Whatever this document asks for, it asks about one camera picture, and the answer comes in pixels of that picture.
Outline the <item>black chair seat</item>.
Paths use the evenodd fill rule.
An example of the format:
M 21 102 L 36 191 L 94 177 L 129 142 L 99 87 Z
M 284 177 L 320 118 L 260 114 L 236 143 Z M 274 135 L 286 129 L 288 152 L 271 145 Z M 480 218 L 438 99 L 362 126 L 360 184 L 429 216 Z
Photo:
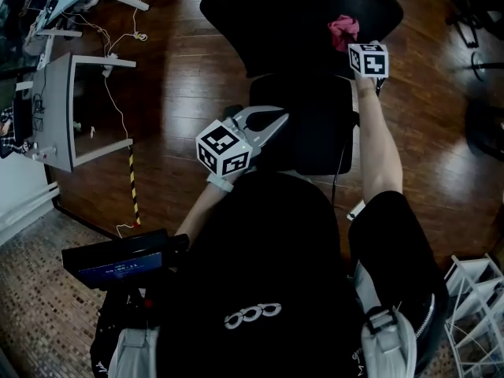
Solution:
M 258 168 L 294 170 L 304 176 L 350 171 L 358 115 L 349 80 L 327 74 L 263 76 L 250 85 L 250 105 L 277 106 L 289 114 L 278 134 L 261 148 Z

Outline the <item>person's black shirt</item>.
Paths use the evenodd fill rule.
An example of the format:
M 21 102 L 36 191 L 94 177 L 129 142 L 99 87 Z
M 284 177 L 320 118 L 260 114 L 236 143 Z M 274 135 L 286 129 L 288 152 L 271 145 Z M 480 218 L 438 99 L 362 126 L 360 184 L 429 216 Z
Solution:
M 106 378 L 407 378 L 439 345 L 447 289 L 402 193 L 402 172 L 367 172 L 352 222 L 354 274 L 312 183 L 249 172 L 193 241 L 156 328 L 96 343 Z

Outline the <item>white baseboard pipes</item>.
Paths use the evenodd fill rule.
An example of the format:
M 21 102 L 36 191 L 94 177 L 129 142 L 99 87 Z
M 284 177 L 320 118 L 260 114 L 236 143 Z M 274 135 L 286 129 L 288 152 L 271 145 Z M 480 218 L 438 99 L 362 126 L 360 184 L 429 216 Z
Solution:
M 29 213 L 38 209 L 45 203 L 51 202 L 59 194 L 58 183 L 53 182 L 37 192 L 30 194 L 27 198 L 8 210 L 0 212 L 0 232 L 14 226 L 16 222 L 21 221 Z

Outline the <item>yellow black striped floor strip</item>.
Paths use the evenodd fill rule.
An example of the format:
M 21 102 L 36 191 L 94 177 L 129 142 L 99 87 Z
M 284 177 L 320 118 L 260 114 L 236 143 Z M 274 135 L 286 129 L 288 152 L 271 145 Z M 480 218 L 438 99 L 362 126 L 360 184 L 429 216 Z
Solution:
M 130 174 L 130 184 L 131 184 L 131 190 L 132 190 L 132 202 L 133 202 L 133 209 L 134 209 L 134 214 L 135 214 L 135 221 L 133 222 L 132 227 L 139 227 L 141 225 L 141 220 L 140 220 L 140 214 L 139 214 L 139 206 L 138 206 L 138 200 L 137 200 L 137 193 L 135 189 L 135 173 L 134 173 L 134 151 L 133 147 L 129 146 L 128 147 L 128 163 L 129 163 L 129 174 Z

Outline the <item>white power strip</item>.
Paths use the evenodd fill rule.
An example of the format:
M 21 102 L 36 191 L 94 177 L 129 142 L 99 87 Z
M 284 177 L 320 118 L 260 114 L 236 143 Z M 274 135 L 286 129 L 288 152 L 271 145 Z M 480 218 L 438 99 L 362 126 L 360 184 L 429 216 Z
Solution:
M 34 161 L 45 161 L 50 156 L 55 156 L 57 154 L 57 149 L 55 146 L 47 146 L 47 147 L 37 147 L 34 153 L 31 155 L 31 158 Z

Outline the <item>person's left forearm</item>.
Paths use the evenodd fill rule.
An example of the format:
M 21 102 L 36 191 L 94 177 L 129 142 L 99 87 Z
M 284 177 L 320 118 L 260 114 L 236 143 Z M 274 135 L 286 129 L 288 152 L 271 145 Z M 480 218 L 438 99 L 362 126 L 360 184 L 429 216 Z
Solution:
M 208 182 L 188 215 L 176 231 L 176 235 L 187 235 L 190 244 L 194 243 L 205 226 L 216 205 L 228 194 L 226 190 Z

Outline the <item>black pole stand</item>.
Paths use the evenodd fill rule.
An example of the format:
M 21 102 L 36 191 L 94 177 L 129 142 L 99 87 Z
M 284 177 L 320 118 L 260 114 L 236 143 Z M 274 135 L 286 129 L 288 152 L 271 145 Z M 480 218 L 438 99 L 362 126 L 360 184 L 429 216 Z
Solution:
M 480 82 L 484 82 L 489 70 L 504 70 L 504 62 L 484 62 L 478 52 L 473 52 L 471 55 L 471 69 L 475 77 Z

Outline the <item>person's light grey trousers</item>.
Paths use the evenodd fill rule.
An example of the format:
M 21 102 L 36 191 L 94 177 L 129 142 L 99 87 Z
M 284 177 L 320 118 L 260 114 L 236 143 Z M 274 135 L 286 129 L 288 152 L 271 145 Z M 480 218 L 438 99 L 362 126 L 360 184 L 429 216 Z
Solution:
M 277 171 L 277 173 L 284 174 L 284 175 L 287 175 L 287 176 L 292 176 L 294 178 L 298 178 L 300 180 L 304 180 L 307 183 L 313 184 L 313 181 L 308 176 L 304 176 L 304 175 L 300 174 L 299 172 L 297 172 L 296 170 Z

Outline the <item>black table base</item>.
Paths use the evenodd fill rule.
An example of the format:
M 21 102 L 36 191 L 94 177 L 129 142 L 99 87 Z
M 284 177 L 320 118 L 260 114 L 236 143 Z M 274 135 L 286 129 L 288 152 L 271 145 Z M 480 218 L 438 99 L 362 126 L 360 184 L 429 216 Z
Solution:
M 504 108 L 470 101 L 465 112 L 465 137 L 470 146 L 504 162 Z

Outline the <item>person's right forearm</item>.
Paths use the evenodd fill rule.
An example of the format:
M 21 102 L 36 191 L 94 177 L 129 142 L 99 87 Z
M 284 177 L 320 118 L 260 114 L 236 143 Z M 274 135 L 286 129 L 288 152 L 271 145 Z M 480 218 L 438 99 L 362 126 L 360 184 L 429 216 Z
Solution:
M 362 193 L 364 202 L 369 203 L 385 191 L 401 193 L 403 169 L 373 79 L 356 75 L 355 85 L 358 93 Z

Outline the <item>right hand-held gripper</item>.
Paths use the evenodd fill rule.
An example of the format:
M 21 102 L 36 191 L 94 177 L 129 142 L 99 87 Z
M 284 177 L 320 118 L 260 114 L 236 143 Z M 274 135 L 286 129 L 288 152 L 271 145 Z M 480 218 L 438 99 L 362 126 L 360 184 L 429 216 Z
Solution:
M 381 43 L 348 45 L 350 68 L 361 77 L 386 79 L 389 77 L 388 49 Z

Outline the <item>black chest monitor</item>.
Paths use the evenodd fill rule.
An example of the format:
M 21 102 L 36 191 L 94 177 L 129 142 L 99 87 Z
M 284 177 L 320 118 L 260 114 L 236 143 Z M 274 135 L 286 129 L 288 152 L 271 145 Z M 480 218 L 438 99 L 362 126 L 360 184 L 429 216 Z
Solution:
M 64 249 L 62 265 L 90 289 L 108 291 L 127 285 L 146 287 L 187 254 L 187 235 L 170 237 L 165 229 L 123 239 Z

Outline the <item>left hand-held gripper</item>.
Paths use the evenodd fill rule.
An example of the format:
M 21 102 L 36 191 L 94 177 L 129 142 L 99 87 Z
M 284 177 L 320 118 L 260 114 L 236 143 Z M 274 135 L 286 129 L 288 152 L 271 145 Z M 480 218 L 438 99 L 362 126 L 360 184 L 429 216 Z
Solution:
M 197 158 L 217 177 L 244 171 L 288 118 L 280 107 L 249 106 L 224 121 L 215 120 L 196 137 Z

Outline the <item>pink cloth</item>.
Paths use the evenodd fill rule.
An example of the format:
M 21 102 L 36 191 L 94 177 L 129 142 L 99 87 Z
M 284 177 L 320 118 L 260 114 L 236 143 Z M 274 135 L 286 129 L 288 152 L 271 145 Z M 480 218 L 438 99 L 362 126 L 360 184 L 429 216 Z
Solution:
M 334 48 L 346 53 L 348 45 L 357 42 L 360 25 L 357 19 L 340 15 L 336 20 L 328 23 L 328 29 L 332 35 Z

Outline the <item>grey desk with white legs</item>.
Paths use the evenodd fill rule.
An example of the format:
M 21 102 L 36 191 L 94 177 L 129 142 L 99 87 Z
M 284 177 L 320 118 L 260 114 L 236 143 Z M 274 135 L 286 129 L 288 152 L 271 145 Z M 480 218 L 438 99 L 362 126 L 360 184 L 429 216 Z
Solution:
M 135 61 L 113 57 L 83 56 L 67 53 L 38 70 L 31 92 L 40 95 L 44 108 L 43 126 L 33 137 L 37 147 L 55 146 L 57 154 L 50 156 L 45 165 L 72 172 L 75 167 L 129 147 L 132 139 L 123 139 L 108 146 L 99 147 L 89 153 L 77 155 L 74 138 L 73 99 L 77 65 L 104 65 L 110 68 L 135 68 Z

